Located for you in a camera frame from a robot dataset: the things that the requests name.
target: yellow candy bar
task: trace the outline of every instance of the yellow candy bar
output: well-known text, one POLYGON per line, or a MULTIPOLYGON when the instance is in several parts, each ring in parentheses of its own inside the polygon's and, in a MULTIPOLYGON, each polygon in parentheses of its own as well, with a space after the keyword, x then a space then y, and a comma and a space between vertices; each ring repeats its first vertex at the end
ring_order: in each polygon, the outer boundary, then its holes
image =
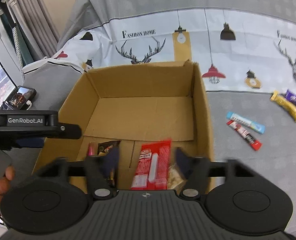
POLYGON ((275 101, 278 105, 282 106, 296 121, 296 106, 283 96, 278 95, 278 91, 273 91, 270 101, 275 101))

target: yellow lamp print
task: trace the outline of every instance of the yellow lamp print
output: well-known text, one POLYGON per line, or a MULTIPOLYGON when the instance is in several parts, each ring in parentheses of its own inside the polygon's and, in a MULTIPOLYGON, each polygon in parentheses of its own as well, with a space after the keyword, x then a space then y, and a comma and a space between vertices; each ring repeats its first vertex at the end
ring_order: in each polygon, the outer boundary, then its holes
POLYGON ((172 39, 174 42, 175 61, 192 60, 189 32, 187 32, 186 29, 181 28, 180 22, 179 28, 172 34, 172 39))

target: smartphone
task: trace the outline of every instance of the smartphone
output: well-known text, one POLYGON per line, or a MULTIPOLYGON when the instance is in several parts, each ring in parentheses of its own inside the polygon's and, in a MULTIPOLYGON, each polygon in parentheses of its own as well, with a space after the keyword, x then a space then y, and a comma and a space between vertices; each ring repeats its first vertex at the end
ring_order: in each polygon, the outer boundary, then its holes
POLYGON ((26 102, 31 101, 36 93, 33 88, 18 86, 5 100, 5 105, 11 110, 26 110, 28 108, 26 102))

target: white charging cable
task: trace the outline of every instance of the white charging cable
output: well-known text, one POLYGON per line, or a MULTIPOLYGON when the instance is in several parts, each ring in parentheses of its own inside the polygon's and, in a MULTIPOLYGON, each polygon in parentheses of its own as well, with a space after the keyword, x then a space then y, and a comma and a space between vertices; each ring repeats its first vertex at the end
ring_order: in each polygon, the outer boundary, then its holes
POLYGON ((28 105, 29 107, 26 110, 29 110, 32 107, 32 102, 30 100, 27 100, 26 105, 28 105))

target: silver screw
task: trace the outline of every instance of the silver screw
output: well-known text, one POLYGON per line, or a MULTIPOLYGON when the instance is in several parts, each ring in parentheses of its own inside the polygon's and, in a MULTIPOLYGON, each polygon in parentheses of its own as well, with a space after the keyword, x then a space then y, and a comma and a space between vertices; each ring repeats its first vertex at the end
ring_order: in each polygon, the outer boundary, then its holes
POLYGON ((185 189, 183 191, 183 194, 186 196, 186 197, 195 197, 199 194, 199 192, 193 188, 188 188, 188 189, 185 189))
POLYGON ((110 190, 106 188, 100 188, 95 191, 95 195, 98 197, 107 197, 110 194, 110 190))

